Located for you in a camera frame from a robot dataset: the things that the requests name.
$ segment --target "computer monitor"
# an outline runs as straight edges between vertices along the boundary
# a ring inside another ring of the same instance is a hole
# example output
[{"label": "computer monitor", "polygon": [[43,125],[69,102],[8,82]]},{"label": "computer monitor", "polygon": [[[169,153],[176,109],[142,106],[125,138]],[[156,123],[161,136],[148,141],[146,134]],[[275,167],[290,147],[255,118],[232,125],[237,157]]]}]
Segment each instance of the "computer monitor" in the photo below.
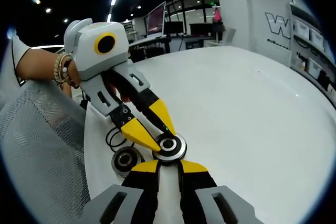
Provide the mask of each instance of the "computer monitor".
[{"label": "computer monitor", "polygon": [[163,2],[148,14],[147,36],[163,34],[165,7],[166,2]]},{"label": "computer monitor", "polygon": [[171,21],[164,23],[164,34],[180,34],[183,33],[182,21]]},{"label": "computer monitor", "polygon": [[212,23],[190,24],[190,33],[194,36],[212,36],[213,25]]}]

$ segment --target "yellow circle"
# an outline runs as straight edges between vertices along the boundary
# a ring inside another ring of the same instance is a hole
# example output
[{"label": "yellow circle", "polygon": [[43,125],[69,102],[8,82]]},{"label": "yellow circle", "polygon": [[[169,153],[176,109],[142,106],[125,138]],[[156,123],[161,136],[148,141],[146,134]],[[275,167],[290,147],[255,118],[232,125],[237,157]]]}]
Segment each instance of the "yellow circle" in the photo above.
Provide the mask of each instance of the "yellow circle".
[{"label": "yellow circle", "polygon": [[99,49],[98,49],[98,44],[99,42],[102,40],[102,38],[105,38],[106,36],[111,36],[113,37],[114,39],[114,45],[116,43],[116,36],[112,33],[103,33],[101,35],[98,36],[98,38],[96,39],[96,42],[95,42],[95,52],[99,55],[104,55],[104,54],[107,54],[108,52],[110,52],[113,48],[114,48],[114,45],[112,46],[112,48],[108,51],[108,52],[100,52]]}]

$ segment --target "gray mesh fabric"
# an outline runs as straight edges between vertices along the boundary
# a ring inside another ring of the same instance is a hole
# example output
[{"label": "gray mesh fabric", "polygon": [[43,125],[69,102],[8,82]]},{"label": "gray mesh fabric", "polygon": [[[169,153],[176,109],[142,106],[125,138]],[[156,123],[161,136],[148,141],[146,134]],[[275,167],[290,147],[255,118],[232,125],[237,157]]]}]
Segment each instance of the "gray mesh fabric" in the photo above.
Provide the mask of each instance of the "gray mesh fabric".
[{"label": "gray mesh fabric", "polygon": [[0,146],[21,200],[40,223],[68,223],[90,200],[85,111],[53,82],[28,81],[0,111]]}]

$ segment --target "white table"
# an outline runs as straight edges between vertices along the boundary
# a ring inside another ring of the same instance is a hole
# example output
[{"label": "white table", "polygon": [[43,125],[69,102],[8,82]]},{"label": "white table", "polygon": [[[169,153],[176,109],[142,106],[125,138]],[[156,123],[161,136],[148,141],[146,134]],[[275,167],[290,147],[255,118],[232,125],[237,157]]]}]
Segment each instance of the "white table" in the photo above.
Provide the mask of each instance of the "white table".
[{"label": "white table", "polygon": [[[207,167],[217,185],[255,207],[258,219],[298,223],[313,209],[336,156],[336,111],[314,85],[234,47],[187,50],[136,66],[186,139],[185,159]],[[129,107],[152,134],[159,133]],[[84,143],[91,198],[123,180],[112,171],[113,153],[104,141],[111,122],[94,111],[88,105]],[[152,159],[149,150],[139,150],[146,161]],[[183,223],[179,196],[177,169],[162,167],[154,223]]]}]

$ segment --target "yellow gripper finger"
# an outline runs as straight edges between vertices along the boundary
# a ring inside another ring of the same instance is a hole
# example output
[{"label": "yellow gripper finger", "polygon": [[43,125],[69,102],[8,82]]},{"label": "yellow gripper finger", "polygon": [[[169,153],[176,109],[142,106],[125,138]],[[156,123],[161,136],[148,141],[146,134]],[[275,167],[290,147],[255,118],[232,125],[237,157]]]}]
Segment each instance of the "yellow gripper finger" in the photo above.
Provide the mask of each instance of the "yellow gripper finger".
[{"label": "yellow gripper finger", "polygon": [[160,120],[173,135],[176,135],[172,120],[168,113],[168,109],[161,99],[158,99],[152,105],[150,105],[149,109],[160,118]]},{"label": "yellow gripper finger", "polygon": [[133,118],[121,127],[121,133],[136,144],[142,145],[155,152],[161,150],[151,134],[149,134],[146,128],[136,118]]}]

